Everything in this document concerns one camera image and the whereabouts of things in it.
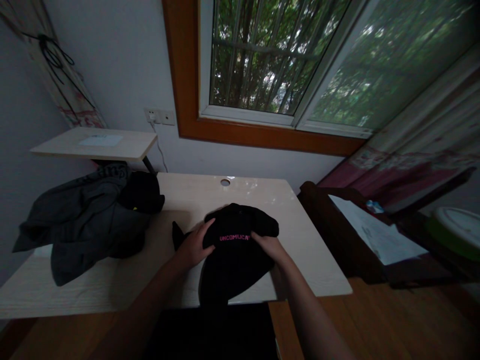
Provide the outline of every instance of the window glass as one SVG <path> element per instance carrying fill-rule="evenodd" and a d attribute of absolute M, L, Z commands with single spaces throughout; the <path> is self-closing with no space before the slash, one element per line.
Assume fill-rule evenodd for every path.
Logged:
<path fill-rule="evenodd" d="M 310 120 L 381 129 L 479 40 L 475 0 L 380 0 Z"/>
<path fill-rule="evenodd" d="M 210 104 L 293 114 L 349 0 L 217 0 Z"/>

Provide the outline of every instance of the white paper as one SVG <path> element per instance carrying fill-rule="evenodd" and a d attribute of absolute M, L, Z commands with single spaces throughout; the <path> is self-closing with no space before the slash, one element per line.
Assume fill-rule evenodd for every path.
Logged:
<path fill-rule="evenodd" d="M 114 147 L 122 139 L 123 139 L 123 136 L 121 135 L 92 135 L 80 141 L 78 144 L 84 145 L 84 146 Z"/>
<path fill-rule="evenodd" d="M 428 253 L 423 247 L 399 233 L 395 225 L 388 226 L 351 201 L 333 195 L 328 196 L 383 265 Z"/>

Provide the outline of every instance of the pink curtain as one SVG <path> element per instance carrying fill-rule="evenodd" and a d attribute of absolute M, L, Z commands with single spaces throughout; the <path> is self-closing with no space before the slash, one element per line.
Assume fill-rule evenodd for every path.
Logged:
<path fill-rule="evenodd" d="M 355 188 L 387 207 L 478 162 L 476 46 L 318 186 Z"/>

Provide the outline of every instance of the forearm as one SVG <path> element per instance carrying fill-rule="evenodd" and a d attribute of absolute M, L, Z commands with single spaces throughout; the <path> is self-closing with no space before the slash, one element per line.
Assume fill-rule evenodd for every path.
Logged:
<path fill-rule="evenodd" d="M 277 265 L 305 357 L 354 359 L 302 273 L 290 256 L 285 255 Z"/>
<path fill-rule="evenodd" d="M 137 359 L 149 340 L 174 283 L 186 269 L 173 260 L 165 263 L 140 295 L 122 313 L 90 359 Z"/>

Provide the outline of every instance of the hand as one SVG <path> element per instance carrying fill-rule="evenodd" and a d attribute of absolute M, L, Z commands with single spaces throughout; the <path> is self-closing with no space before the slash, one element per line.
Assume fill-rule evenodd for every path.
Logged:
<path fill-rule="evenodd" d="M 172 261 L 177 262 L 182 269 L 189 270 L 210 255 L 215 250 L 215 246 L 212 245 L 204 249 L 203 241 L 207 230 L 214 221 L 215 219 L 213 218 L 195 231 L 192 231 L 191 234 L 183 240 L 173 256 Z"/>
<path fill-rule="evenodd" d="M 289 255 L 277 237 L 260 236 L 254 231 L 251 232 L 251 237 L 277 264 L 289 258 Z"/>

